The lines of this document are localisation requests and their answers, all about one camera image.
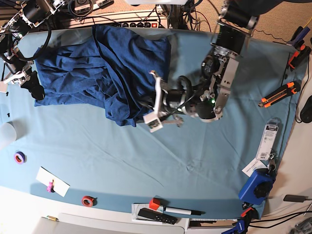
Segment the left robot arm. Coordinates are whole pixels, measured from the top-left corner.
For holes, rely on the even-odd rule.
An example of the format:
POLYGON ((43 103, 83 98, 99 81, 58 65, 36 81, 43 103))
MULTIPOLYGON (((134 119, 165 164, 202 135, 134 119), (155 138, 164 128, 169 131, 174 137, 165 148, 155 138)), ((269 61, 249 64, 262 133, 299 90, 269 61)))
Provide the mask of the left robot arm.
POLYGON ((219 33, 201 64, 198 85, 186 76, 177 79, 177 88, 169 90, 166 82, 151 71, 155 83, 153 111, 143 117, 150 132, 164 124, 183 124, 182 114, 213 122, 222 117, 231 93, 231 85, 246 41, 251 37, 259 17, 279 5, 279 0, 226 0, 218 15, 219 33))

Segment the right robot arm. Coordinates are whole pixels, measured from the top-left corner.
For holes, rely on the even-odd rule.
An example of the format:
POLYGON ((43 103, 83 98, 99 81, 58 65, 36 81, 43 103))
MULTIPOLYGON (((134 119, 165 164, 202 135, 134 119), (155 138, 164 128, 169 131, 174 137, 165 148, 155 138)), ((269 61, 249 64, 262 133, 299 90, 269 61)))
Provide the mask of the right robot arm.
POLYGON ((38 74, 32 70, 35 59, 42 55, 48 46, 52 35, 49 18, 65 6, 67 0, 29 0, 21 5, 21 9, 3 26, 0 27, 0 58, 3 61, 4 69, 8 69, 7 75, 2 71, 0 79, 0 91, 7 92, 9 83, 17 84, 20 88, 26 89, 36 100, 43 100, 45 97, 44 88, 41 86, 38 74), (32 57, 26 58, 18 43, 32 29, 46 24, 48 35, 42 47, 32 57))

